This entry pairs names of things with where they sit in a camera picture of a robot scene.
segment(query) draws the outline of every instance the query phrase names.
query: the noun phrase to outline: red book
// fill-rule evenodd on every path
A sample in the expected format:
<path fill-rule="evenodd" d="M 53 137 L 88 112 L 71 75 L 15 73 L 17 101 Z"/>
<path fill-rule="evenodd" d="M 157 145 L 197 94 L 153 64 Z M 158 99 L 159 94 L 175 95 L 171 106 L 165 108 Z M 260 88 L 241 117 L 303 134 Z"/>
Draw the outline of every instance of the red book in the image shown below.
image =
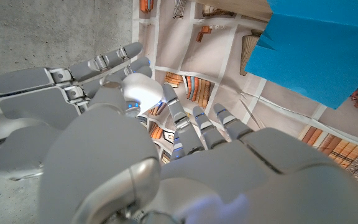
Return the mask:
<path fill-rule="evenodd" d="M 198 91 L 198 78 L 194 77 L 194 93 L 193 93 L 193 97 L 191 98 L 192 101 L 196 101 L 197 91 Z"/>

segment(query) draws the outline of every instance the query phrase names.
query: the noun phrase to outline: bookshelf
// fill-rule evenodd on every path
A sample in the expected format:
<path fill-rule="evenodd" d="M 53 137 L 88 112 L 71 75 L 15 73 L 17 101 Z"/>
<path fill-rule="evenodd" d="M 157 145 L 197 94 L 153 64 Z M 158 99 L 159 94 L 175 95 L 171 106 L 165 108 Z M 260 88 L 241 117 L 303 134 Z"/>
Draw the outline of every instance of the bookshelf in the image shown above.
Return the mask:
<path fill-rule="evenodd" d="M 299 135 L 299 140 L 331 158 L 348 171 L 358 183 L 358 143 L 343 139 L 327 131 L 308 125 Z"/>

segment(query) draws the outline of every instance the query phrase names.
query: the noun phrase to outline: book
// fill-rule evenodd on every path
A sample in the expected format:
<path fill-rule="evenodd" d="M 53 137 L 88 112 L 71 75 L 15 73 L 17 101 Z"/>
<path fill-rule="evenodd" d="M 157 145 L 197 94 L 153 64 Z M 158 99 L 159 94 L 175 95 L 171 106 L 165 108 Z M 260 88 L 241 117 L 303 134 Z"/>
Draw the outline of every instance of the book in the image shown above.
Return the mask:
<path fill-rule="evenodd" d="M 318 136 L 320 136 L 320 134 L 321 134 L 322 132 L 323 132 L 323 130 L 316 129 L 316 130 L 314 131 L 314 133 L 311 135 L 311 137 L 310 137 L 309 141 L 307 142 L 307 144 L 308 144 L 309 146 L 312 146 L 312 145 L 316 142 L 316 140 L 318 139 Z"/>
<path fill-rule="evenodd" d="M 157 134 L 160 131 L 160 127 L 157 125 L 157 128 L 153 131 L 152 133 L 152 139 L 156 139 L 157 138 Z"/>
<path fill-rule="evenodd" d="M 195 102 L 198 103 L 198 100 L 200 99 L 200 91 L 201 91 L 201 79 L 198 79 L 198 88 L 197 88 L 197 94 L 196 94 L 196 100 Z"/>
<path fill-rule="evenodd" d="M 196 101 L 197 91 L 198 91 L 198 78 L 194 77 L 194 93 L 193 93 L 193 97 L 191 98 L 192 101 Z"/>
<path fill-rule="evenodd" d="M 183 82 L 183 78 L 182 78 L 181 75 L 177 75 L 177 74 L 174 74 L 174 73 L 167 72 L 166 76 L 169 77 L 169 78 L 180 80 L 180 81 Z"/>
<path fill-rule="evenodd" d="M 205 83 L 206 83 L 205 80 L 201 80 L 201 91 L 200 91 L 200 97 L 198 99 L 198 106 L 203 106 Z"/>
<path fill-rule="evenodd" d="M 196 41 L 201 43 L 201 41 L 203 40 L 203 36 L 204 36 L 204 34 L 202 32 L 198 32 Z"/>
<path fill-rule="evenodd" d="M 333 135 L 333 134 L 328 134 L 328 135 L 324 138 L 324 140 L 323 140 L 323 142 L 320 144 L 320 146 L 317 148 L 317 150 L 319 150 L 319 151 L 321 151 L 321 152 L 324 151 L 324 149 L 328 147 L 329 143 L 331 143 L 331 141 L 332 141 L 334 138 L 335 138 L 335 135 Z"/>
<path fill-rule="evenodd" d="M 342 139 L 328 157 L 335 159 L 348 144 L 349 141 Z"/>
<path fill-rule="evenodd" d="M 140 0 L 140 10 L 144 13 L 147 13 L 146 8 L 145 8 L 145 1 L 146 0 Z"/>
<path fill-rule="evenodd" d="M 169 82 L 165 82 L 164 84 L 169 84 L 169 85 L 171 85 L 171 86 L 174 87 L 174 88 L 178 88 L 178 87 L 179 87 L 178 84 L 172 84 L 172 83 L 169 83 Z"/>
<path fill-rule="evenodd" d="M 156 139 L 160 139 L 161 138 L 161 136 L 162 136 L 162 128 L 160 128 L 159 130 L 158 130 L 158 132 L 157 132 L 157 134 L 156 134 L 156 136 L 155 136 L 155 138 Z"/>
<path fill-rule="evenodd" d="M 341 138 L 335 136 L 334 139 L 328 144 L 327 148 L 324 149 L 323 153 L 327 156 L 330 155 L 330 153 L 335 149 L 341 140 Z"/>
<path fill-rule="evenodd" d="M 206 108 L 206 105 L 208 104 L 209 100 L 209 88 L 211 87 L 211 82 L 206 81 L 205 82 L 205 90 L 204 90 L 204 100 L 203 100 L 203 108 Z"/>
<path fill-rule="evenodd" d="M 144 0 L 144 10 L 146 13 L 149 12 L 149 7 L 147 5 L 148 5 L 148 0 Z"/>
<path fill-rule="evenodd" d="M 342 161 L 341 165 L 349 166 L 358 156 L 358 146 L 356 146 L 349 155 Z"/>
<path fill-rule="evenodd" d="M 203 26 L 203 27 L 201 28 L 201 32 L 202 32 L 203 34 L 210 34 L 210 33 L 212 33 L 212 29 L 209 28 L 209 26 Z"/>
<path fill-rule="evenodd" d="M 341 164 L 343 162 L 343 160 L 353 151 L 353 149 L 356 147 L 357 145 L 354 143 L 349 143 L 342 151 L 341 153 L 339 153 L 339 155 L 337 156 L 337 158 L 335 158 L 335 162 L 337 164 Z"/>
<path fill-rule="evenodd" d="M 187 98 L 190 97 L 190 94 L 191 94 L 191 77 L 186 77 L 187 79 Z"/>
<path fill-rule="evenodd" d="M 314 134 L 314 132 L 317 130 L 317 128 L 315 127 L 310 127 L 309 131 L 306 133 L 306 135 L 303 137 L 302 141 L 304 143 L 308 143 L 308 141 L 310 140 L 311 136 Z"/>
<path fill-rule="evenodd" d="M 165 109 L 166 106 L 167 106 L 167 104 L 166 104 L 166 103 L 163 103 L 163 104 L 160 106 L 160 108 L 157 110 L 157 115 L 160 115 L 161 112 Z"/>
<path fill-rule="evenodd" d="M 152 128 L 150 128 L 150 136 L 152 135 L 152 133 L 153 133 L 153 131 L 155 130 L 155 128 L 157 128 L 157 124 L 156 123 L 154 123 L 153 124 L 153 126 L 152 126 Z"/>
<path fill-rule="evenodd" d="M 178 82 L 177 80 L 174 80 L 174 79 L 169 78 L 169 77 L 165 77 L 164 80 L 165 80 L 167 83 L 171 83 L 171 84 L 176 84 L 176 85 L 181 84 L 181 82 Z"/>

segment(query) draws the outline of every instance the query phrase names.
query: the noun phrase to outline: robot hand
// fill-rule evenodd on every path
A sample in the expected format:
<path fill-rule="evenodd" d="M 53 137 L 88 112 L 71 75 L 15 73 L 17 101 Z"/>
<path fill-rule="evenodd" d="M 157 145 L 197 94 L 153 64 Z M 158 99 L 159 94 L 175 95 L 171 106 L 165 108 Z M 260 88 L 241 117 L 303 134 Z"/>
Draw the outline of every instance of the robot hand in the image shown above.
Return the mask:
<path fill-rule="evenodd" d="M 133 43 L 68 69 L 30 68 L 1 75 L 0 176 L 19 180 L 40 175 L 46 153 L 62 130 L 90 105 L 117 99 L 104 99 L 109 93 L 98 92 L 102 85 L 120 84 L 124 93 L 120 110 L 126 116 L 135 117 L 157 104 L 162 87 L 150 78 L 146 57 L 84 83 L 141 50 L 140 43 Z"/>

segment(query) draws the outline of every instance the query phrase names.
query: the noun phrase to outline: gray concrete surface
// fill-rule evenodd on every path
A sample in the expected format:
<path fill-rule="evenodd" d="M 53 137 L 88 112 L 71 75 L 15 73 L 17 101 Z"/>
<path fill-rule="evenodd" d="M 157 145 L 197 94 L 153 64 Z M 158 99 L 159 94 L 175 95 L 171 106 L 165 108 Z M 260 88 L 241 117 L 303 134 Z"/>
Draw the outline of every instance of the gray concrete surface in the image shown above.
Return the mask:
<path fill-rule="evenodd" d="M 0 0 L 0 74 L 67 67 L 131 40 L 131 0 Z M 38 223 L 38 184 L 0 179 L 0 223 Z"/>

